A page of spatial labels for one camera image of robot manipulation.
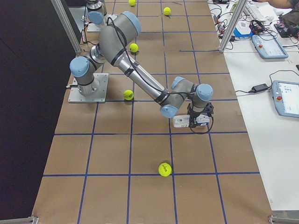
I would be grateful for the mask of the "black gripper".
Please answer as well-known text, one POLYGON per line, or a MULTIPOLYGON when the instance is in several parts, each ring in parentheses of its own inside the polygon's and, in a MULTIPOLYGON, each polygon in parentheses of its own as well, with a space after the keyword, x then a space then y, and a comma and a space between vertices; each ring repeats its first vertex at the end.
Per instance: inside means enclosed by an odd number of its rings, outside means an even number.
POLYGON ((187 114, 189 115, 189 127, 196 128, 198 126, 207 126, 212 119, 214 123, 214 106, 208 102, 207 105, 199 111, 199 108, 190 103, 187 107, 187 114))

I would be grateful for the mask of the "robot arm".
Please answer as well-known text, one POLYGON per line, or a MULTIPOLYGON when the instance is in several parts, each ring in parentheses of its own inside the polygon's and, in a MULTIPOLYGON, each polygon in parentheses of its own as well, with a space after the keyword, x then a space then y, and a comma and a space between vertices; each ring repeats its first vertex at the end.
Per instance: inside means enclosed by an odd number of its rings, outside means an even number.
POLYGON ((210 85, 195 84, 183 77, 176 77, 169 92, 128 54, 126 46, 140 31, 140 22, 132 12, 125 11, 114 20, 108 18, 107 25, 101 30, 100 42, 88 54, 70 62, 71 73, 81 94, 88 96, 96 91, 99 82, 93 73, 107 61, 157 102, 163 116, 178 119, 179 127, 199 126, 197 118, 200 115, 213 118, 214 107, 210 103, 213 89, 210 85))
POLYGON ((104 0, 87 0, 88 19, 95 26, 102 28, 107 22, 107 9, 104 0))

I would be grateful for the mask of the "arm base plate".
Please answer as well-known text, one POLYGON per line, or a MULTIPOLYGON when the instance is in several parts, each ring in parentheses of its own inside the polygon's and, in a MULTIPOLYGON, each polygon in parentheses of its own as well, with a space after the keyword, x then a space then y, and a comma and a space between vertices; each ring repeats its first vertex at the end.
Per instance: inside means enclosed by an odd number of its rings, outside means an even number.
POLYGON ((107 18, 111 17, 112 20, 115 20, 118 15, 116 14, 107 14, 104 16, 100 12, 89 12, 88 13, 88 19, 89 19, 89 24, 87 31, 88 32, 100 32, 102 28, 104 28, 107 25, 107 18))
POLYGON ((83 86, 74 78, 68 98, 69 103, 105 103, 107 97, 108 73, 93 73, 91 84, 83 86))

